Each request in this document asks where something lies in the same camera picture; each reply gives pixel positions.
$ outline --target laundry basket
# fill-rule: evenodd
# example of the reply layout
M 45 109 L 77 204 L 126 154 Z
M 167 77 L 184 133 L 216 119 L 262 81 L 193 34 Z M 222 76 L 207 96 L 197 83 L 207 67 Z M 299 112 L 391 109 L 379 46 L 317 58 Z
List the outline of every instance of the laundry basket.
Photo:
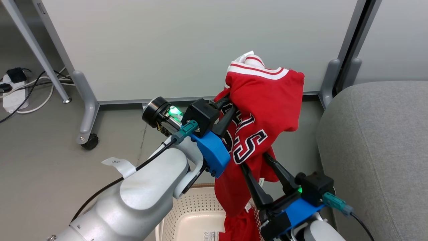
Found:
M 260 226 L 259 212 L 254 214 Z M 218 241 L 225 217 L 214 184 L 193 185 L 179 200 L 173 199 L 172 210 L 156 227 L 156 241 Z

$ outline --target white partition panel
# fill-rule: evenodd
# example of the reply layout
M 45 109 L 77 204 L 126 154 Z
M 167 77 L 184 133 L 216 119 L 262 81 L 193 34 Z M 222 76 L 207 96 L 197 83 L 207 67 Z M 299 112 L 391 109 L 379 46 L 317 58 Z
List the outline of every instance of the white partition panel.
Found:
M 383 0 L 358 58 L 355 84 L 428 80 L 428 1 Z
M 357 0 L 42 0 L 99 102 L 215 96 L 254 50 L 320 89 Z

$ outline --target gray fabric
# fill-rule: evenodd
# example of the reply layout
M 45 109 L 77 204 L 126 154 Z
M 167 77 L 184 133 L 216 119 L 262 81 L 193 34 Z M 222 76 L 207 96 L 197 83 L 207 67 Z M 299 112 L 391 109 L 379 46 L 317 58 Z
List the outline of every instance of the gray fabric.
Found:
M 352 86 L 330 103 L 317 130 L 325 173 L 376 241 L 428 240 L 428 82 Z M 335 212 L 347 241 L 369 240 Z

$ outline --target bolt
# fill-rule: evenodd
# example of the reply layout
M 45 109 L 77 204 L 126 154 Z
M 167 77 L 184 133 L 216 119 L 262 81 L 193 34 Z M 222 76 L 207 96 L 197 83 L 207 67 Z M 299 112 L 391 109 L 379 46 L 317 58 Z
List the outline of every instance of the bolt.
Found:
M 48 237 L 48 241 L 54 241 L 56 239 L 56 235 L 51 235 Z

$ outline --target white power strip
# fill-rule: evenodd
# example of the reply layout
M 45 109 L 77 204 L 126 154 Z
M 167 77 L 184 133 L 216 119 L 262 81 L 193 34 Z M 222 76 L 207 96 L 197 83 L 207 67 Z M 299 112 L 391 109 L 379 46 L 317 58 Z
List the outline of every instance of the white power strip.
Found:
M 23 81 L 15 84 L 10 80 L 9 75 L 4 75 L 3 80 L 0 83 L 10 84 L 12 86 L 12 89 L 15 90 L 23 86 L 27 82 Z M 9 113 L 14 112 L 19 107 L 19 105 L 22 104 L 22 102 L 25 100 L 27 95 L 28 95 L 27 89 L 17 90 L 13 92 L 12 94 L 3 98 L 3 108 Z M 21 109 L 27 108 L 28 104 L 29 104 L 29 101 L 27 100 L 19 109 L 21 110 Z

